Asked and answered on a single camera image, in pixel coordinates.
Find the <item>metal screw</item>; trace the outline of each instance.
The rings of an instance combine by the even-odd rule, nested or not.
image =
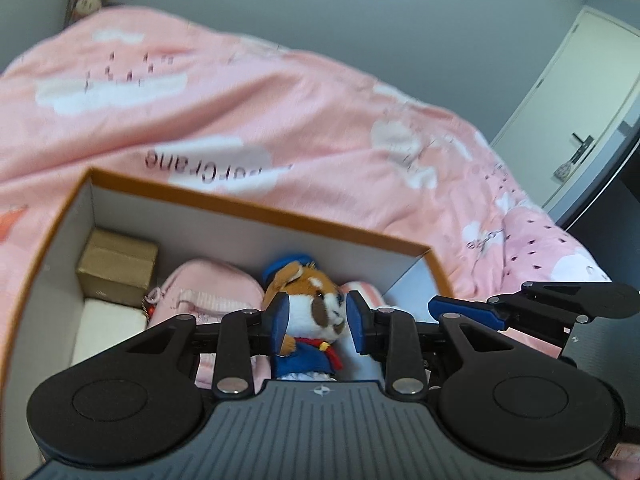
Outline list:
[[[224,394],[241,394],[249,387],[249,384],[240,377],[225,377],[220,379],[216,386]]]
[[[411,395],[420,392],[424,388],[424,383],[412,377],[403,377],[396,379],[392,386],[399,394]]]

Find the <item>blue gripper pad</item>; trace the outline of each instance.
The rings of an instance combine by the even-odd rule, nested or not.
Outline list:
[[[268,381],[222,402],[200,433],[121,470],[49,462],[32,480],[607,480],[593,462],[527,472],[483,462],[449,440],[423,404],[377,383]]]
[[[280,307],[276,316],[273,317],[273,324],[271,325],[271,353],[273,355],[280,353],[282,341],[289,324],[289,297],[287,296],[283,301],[286,304]]]
[[[351,331],[351,338],[353,339],[353,346],[357,353],[361,353],[364,350],[364,326],[362,323],[362,316],[358,310],[358,306],[350,294],[347,295],[346,300],[347,310],[347,323],[349,324],[349,330]]]
[[[471,301],[452,300],[451,298],[436,296],[429,302],[429,314],[433,316],[433,319],[438,320],[440,316],[446,312],[455,312],[456,314],[466,316],[493,330],[506,329],[503,320],[490,310],[475,308]]]

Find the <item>door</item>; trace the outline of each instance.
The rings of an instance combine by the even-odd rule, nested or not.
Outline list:
[[[542,83],[494,142],[534,202],[544,206],[562,186],[554,171],[572,159],[577,137],[593,137],[591,147],[599,149],[639,75],[640,36],[586,10]]]

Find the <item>pink blanket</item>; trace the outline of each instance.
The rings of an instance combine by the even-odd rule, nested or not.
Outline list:
[[[0,154],[2,366],[33,257],[88,166],[428,244],[459,298],[607,279],[454,113],[154,10],[104,10],[16,59]]]

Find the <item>pink bag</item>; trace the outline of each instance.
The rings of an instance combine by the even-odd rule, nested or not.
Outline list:
[[[349,282],[340,287],[340,291],[346,296],[352,290],[359,292],[362,299],[367,302],[369,308],[379,308],[381,306],[389,306],[382,298],[379,290],[367,282]]]
[[[192,314],[198,324],[220,322],[235,310],[262,310],[262,287],[251,276],[222,262],[191,260],[174,270],[160,287],[153,289],[146,300],[156,309],[148,328],[177,314]],[[211,388],[215,354],[200,354],[196,386]],[[255,391],[271,378],[268,357],[252,357]]]

